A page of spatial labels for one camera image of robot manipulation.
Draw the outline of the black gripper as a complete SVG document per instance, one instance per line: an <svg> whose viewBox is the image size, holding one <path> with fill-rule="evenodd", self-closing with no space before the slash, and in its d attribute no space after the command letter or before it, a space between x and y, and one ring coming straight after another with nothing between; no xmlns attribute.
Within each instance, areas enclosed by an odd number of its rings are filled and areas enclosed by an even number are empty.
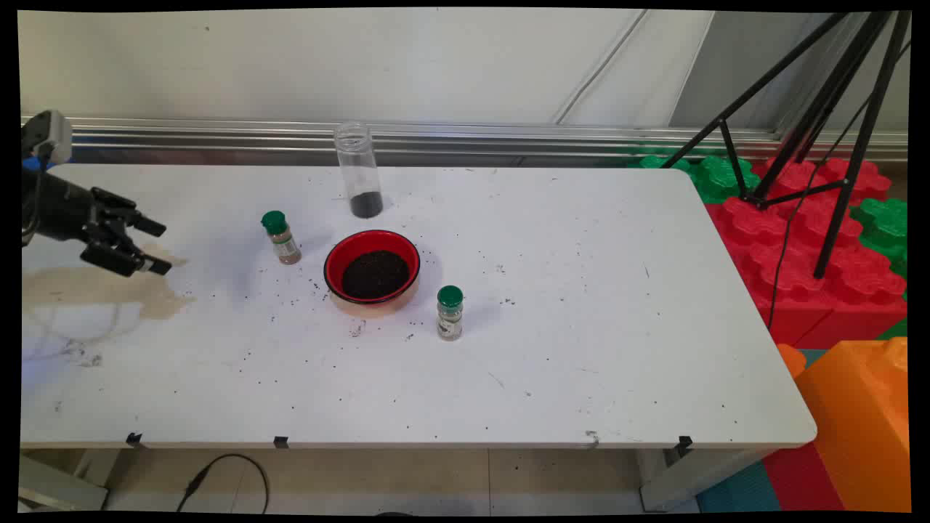
<svg viewBox="0 0 930 523"><path fill-rule="evenodd" d="M99 187L86 189L39 170L21 170L21 243L40 235L86 244L80 259L104 270L131 277L136 272L167 275L172 262L137 247L127 234L135 228L161 236L166 225L145 216L133 200Z"/></svg>

